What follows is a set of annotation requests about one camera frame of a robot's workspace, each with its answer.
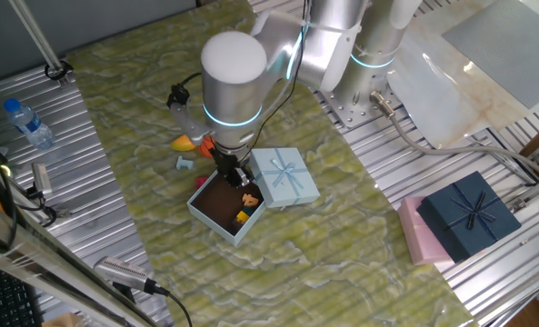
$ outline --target cable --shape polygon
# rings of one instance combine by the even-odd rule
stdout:
[[[190,320],[190,314],[188,314],[188,310],[182,305],[180,300],[176,299],[176,297],[173,296],[170,293],[170,291],[168,291],[168,290],[166,290],[166,288],[160,286],[160,284],[158,284],[155,280],[148,278],[145,281],[144,292],[147,292],[148,294],[154,294],[154,293],[161,294],[163,296],[167,296],[167,297],[171,298],[172,300],[174,300],[174,302],[176,302],[176,304],[178,304],[180,309],[182,309],[182,311],[185,312],[185,316],[186,316],[186,320],[188,321],[188,325],[190,327],[193,327],[193,322]]]
[[[0,176],[3,179],[3,183],[5,184],[6,197],[7,197],[6,199],[7,205],[4,205],[3,207],[6,207],[5,213],[13,221],[11,225],[11,232],[8,237],[8,241],[6,242],[6,247],[3,248],[0,246],[0,251],[2,250],[1,252],[7,252],[12,249],[13,242],[15,241],[15,237],[16,237],[16,228],[17,228],[16,207],[15,207],[15,198],[13,197],[13,191],[11,189],[10,183],[8,182],[5,171],[1,167],[1,164],[0,164]]]
[[[307,21],[307,16],[306,16],[306,6],[307,6],[307,0],[304,0],[304,11],[302,13],[302,17],[304,18],[304,22]],[[259,141],[259,137],[261,136],[261,132],[263,131],[263,128],[265,127],[265,124],[267,124],[267,122],[279,111],[279,109],[281,109],[281,107],[284,106],[285,103],[287,103],[287,101],[289,101],[289,99],[292,97],[292,95],[294,94],[294,91],[295,91],[295,83],[297,82],[297,75],[299,74],[299,69],[301,68],[302,66],[302,61],[304,60],[304,46],[305,46],[305,26],[306,25],[303,25],[302,26],[302,31],[301,31],[301,41],[300,41],[300,55],[299,55],[299,64],[297,64],[297,68],[295,69],[295,76],[294,76],[294,79],[293,79],[293,84],[294,84],[294,87],[292,87],[291,89],[291,92],[289,93],[289,95],[285,98],[285,100],[283,102],[281,102],[281,104],[279,104],[279,106],[267,117],[265,118],[265,120],[263,121],[263,123],[261,124],[261,127],[259,127],[259,132],[257,133],[257,137],[255,138],[255,141],[253,142],[253,144],[251,144],[251,146],[249,147],[249,151],[247,151],[247,153],[243,156],[243,159],[241,159],[241,161],[239,163],[242,163],[246,158],[247,156],[251,153],[251,151],[253,151],[253,149],[255,148],[255,146],[257,145],[257,142]],[[279,98],[281,98],[281,96],[283,95],[284,91],[287,89],[287,86],[289,86],[288,84],[284,87],[283,91],[281,94],[279,94],[279,96],[277,96],[277,99],[275,100],[275,102],[272,104],[272,106],[278,101]]]
[[[40,204],[36,208],[27,207],[18,203],[16,204],[16,206],[23,210],[27,210],[31,212],[37,212],[37,211],[44,212],[50,218],[49,222],[42,224],[43,228],[47,228],[51,226],[57,220],[57,212],[55,211],[55,209],[45,205],[45,198],[41,198],[39,202]]]
[[[528,165],[530,168],[534,169],[539,173],[539,165],[532,162],[528,158],[513,153],[509,150],[505,150],[502,148],[494,147],[494,146],[469,146],[469,147],[463,147],[463,148],[455,148],[455,149],[427,149],[425,147],[422,147],[421,145],[415,143],[413,140],[411,140],[408,135],[404,132],[403,128],[400,126],[400,124],[396,121],[396,117],[392,116],[390,117],[390,121],[393,123],[394,128],[396,128],[396,131],[400,134],[400,136],[404,139],[405,142],[407,142],[410,146],[412,146],[414,149],[424,153],[424,154],[430,154],[430,155],[447,155],[447,154],[465,154],[465,153],[471,153],[471,152],[487,152],[487,153],[496,153],[496,154],[502,154],[509,157],[512,157],[514,159],[517,159],[521,161],[522,163]]]
[[[185,86],[186,84],[188,84],[188,82],[192,81],[195,77],[197,76],[200,76],[202,73],[194,73],[194,74],[191,74],[190,76],[186,77],[184,79],[184,81],[180,82],[179,85],[181,86]]]
[[[176,302],[176,304],[178,304],[178,306],[180,307],[180,309],[182,309],[183,312],[185,312],[185,316],[186,316],[186,319],[188,320],[188,325],[190,327],[193,327],[193,322],[190,320],[190,314],[188,314],[188,310],[182,305],[182,303],[176,299],[176,297],[174,297],[170,291],[168,290],[165,290],[166,294],[164,294],[165,296],[171,298],[174,302]]]
[[[190,76],[186,77],[184,81],[170,87],[170,95],[168,95],[168,100],[166,101],[168,108],[170,108],[173,103],[179,103],[181,105],[188,104],[190,93],[188,93],[188,90],[186,90],[185,85],[201,74],[202,73],[191,74]]]

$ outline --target yellow toy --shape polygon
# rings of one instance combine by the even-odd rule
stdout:
[[[190,142],[188,136],[182,135],[170,143],[170,147],[176,151],[191,151],[196,148],[196,145]]]
[[[244,224],[246,223],[247,221],[249,220],[249,215],[244,213],[244,212],[240,212],[237,216],[236,216],[236,221],[240,224]]]

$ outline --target blue bottle cap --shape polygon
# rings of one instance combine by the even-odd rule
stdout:
[[[18,100],[11,98],[5,101],[5,109],[7,112],[12,113],[21,108],[21,103]]]

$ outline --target open box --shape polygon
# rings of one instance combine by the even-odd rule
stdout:
[[[238,229],[233,224],[235,217],[243,210],[243,195],[251,194],[259,200],[259,205],[249,220]],[[232,188],[217,171],[188,200],[188,210],[205,225],[217,232],[230,244],[237,246],[266,209],[265,200],[259,187],[250,183],[244,188]]]

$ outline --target keyboard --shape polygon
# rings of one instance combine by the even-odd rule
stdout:
[[[0,327],[39,327],[35,289],[0,271]]]

